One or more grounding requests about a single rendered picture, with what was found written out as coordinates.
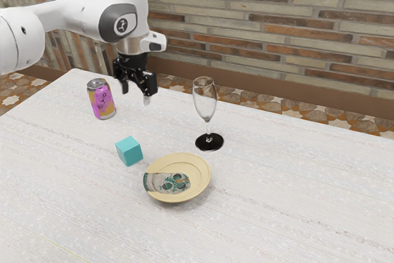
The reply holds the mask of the purple and orange drink can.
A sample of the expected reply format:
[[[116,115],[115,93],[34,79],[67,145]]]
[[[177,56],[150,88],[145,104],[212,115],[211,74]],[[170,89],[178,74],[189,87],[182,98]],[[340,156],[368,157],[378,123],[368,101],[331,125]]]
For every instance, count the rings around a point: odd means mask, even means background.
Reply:
[[[110,85],[103,78],[95,78],[87,83],[87,93],[94,115],[98,119],[108,119],[116,114],[116,107]]]

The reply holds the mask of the cream plate with skull print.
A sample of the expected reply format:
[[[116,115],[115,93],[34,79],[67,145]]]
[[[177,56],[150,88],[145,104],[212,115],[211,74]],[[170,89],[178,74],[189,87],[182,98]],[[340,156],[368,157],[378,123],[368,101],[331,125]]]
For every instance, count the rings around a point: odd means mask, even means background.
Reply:
[[[143,176],[145,191],[165,203],[181,203],[201,194],[211,180],[211,167],[191,153],[172,153],[149,165]]]

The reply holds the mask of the teal cube block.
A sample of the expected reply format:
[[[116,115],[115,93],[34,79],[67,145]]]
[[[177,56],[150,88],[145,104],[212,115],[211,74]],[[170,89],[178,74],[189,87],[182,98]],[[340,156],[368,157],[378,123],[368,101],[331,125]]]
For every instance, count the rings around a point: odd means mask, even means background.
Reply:
[[[132,136],[116,142],[115,146],[120,160],[127,167],[143,160],[141,146]]]

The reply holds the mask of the clear champagne flute glass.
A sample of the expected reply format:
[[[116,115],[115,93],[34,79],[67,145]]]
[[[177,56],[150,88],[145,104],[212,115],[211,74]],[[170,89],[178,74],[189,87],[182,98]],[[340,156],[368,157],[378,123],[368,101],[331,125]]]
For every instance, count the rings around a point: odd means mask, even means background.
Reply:
[[[197,113],[206,123],[206,133],[196,139],[196,147],[204,152],[220,149],[224,139],[221,135],[212,133],[210,127],[217,106],[217,92],[211,77],[200,76],[193,80],[193,103]]]

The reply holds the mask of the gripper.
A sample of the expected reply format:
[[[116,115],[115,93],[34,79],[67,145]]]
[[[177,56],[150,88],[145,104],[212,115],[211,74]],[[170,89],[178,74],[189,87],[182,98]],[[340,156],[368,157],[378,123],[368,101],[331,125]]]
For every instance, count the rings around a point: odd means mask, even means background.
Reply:
[[[158,92],[156,74],[146,69],[148,54],[139,55],[118,54],[113,60],[113,77],[121,85],[123,94],[129,92],[129,81],[135,83],[143,93],[143,104],[145,107],[151,104],[151,97]]]

